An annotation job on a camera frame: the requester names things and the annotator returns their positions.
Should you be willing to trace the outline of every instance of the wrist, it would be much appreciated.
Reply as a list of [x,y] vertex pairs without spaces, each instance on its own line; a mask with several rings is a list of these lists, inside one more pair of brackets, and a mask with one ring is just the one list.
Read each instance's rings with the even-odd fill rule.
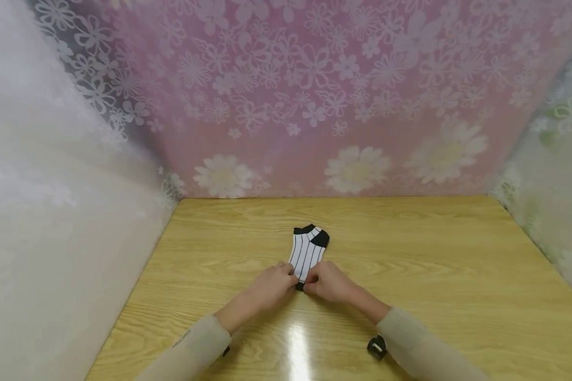
[[261,311],[250,292],[237,294],[230,302],[214,313],[222,328],[231,336],[246,322],[252,320]]
[[383,303],[362,286],[356,285],[351,295],[350,305],[377,325],[390,312],[390,305]]

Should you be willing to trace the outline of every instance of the table surface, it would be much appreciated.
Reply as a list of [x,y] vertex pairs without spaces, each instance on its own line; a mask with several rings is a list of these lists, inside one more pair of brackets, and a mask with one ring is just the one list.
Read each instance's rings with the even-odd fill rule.
[[[491,197],[182,201],[88,380],[133,380],[198,318],[287,260],[292,228],[495,380],[572,380],[572,290]],[[357,312],[296,293],[234,337],[203,380],[408,380]]]

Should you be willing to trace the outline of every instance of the white sock with black stripes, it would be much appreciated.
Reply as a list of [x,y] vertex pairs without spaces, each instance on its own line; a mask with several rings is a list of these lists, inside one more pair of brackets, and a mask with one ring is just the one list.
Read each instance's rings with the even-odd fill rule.
[[322,260],[329,239],[325,231],[312,224],[294,229],[289,263],[294,267],[294,276],[299,278],[297,289],[302,290],[307,272]]

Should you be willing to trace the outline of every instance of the person's right hand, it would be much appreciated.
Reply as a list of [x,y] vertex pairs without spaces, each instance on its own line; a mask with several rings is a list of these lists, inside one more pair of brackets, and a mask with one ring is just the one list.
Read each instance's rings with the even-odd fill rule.
[[329,302],[351,303],[360,287],[331,261],[318,262],[309,269],[303,290]]

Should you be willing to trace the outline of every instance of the person's left hand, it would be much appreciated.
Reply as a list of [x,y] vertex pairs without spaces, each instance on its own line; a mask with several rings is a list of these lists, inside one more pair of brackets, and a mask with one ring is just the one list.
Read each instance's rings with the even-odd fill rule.
[[293,286],[299,281],[293,273],[292,264],[279,261],[275,266],[263,270],[244,293],[261,312],[271,310],[292,296]]

